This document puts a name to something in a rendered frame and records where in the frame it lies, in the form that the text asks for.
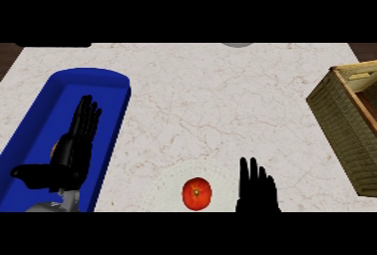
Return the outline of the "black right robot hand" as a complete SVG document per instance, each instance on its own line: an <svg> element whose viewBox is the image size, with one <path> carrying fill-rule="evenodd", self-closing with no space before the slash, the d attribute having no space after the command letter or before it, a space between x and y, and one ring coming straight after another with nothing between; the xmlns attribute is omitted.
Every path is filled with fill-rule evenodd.
<svg viewBox="0 0 377 255"><path fill-rule="evenodd" d="M239 159L238 200L235 211L242 213L279 212L273 178L257 165L256 158Z"/></svg>

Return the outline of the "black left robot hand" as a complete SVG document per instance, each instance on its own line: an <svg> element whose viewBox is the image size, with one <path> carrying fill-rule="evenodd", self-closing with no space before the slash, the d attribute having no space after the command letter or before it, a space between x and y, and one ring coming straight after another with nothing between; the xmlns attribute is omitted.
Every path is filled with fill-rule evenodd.
<svg viewBox="0 0 377 255"><path fill-rule="evenodd" d="M47 188L78 190L86 181L93 140L97 130L102 109L86 95L80 99L68 132L56 143L49 164L21 164L13 167L10 176L21 179L29 189Z"/></svg>

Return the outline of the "red tomato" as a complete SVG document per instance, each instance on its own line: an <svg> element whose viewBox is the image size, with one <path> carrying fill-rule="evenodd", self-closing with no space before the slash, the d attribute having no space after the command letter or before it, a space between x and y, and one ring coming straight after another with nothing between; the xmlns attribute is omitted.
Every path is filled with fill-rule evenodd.
<svg viewBox="0 0 377 255"><path fill-rule="evenodd" d="M211 200L211 188L205 179L192 178L183 186L183 203L189 210L199 211L207 208Z"/></svg>

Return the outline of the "wicker basket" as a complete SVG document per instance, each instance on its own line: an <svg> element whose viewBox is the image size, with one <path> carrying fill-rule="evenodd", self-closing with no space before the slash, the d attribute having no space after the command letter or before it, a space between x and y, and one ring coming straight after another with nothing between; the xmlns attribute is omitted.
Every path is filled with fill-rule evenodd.
<svg viewBox="0 0 377 255"><path fill-rule="evenodd" d="M306 102L355 192L377 198L377 60L331 67Z"/></svg>

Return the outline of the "blue oblong tray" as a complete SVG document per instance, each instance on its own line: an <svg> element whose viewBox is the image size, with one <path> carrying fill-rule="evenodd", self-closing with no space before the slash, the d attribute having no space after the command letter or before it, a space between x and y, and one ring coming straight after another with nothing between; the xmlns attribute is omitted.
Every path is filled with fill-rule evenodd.
<svg viewBox="0 0 377 255"><path fill-rule="evenodd" d="M21 164L50 161L50 149L69 129L84 95L93 97L102 109L89 176L80 189L80 210L94 210L131 89L126 75L103 69L75 68L50 76L0 153L0 212L24 212L34 204L58 198L44 189L28 189L10 176L10 170Z"/></svg>

